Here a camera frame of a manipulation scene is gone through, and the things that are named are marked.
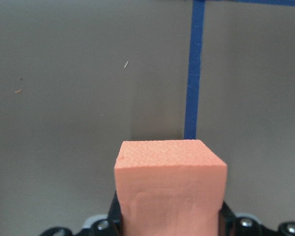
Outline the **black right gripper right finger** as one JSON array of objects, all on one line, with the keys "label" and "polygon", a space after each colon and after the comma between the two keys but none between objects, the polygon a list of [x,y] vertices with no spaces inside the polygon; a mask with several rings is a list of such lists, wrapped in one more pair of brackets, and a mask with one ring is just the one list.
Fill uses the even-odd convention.
[{"label": "black right gripper right finger", "polygon": [[251,217],[237,217],[230,207],[223,202],[218,213],[219,236],[262,236],[259,223]]}]

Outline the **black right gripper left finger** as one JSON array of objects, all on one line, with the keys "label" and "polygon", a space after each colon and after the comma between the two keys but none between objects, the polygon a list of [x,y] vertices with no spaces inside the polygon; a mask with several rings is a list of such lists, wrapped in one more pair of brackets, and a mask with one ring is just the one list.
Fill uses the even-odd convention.
[{"label": "black right gripper left finger", "polygon": [[82,226],[83,236],[121,236],[121,211],[117,198],[114,193],[109,211],[107,214],[98,214],[86,219]]}]

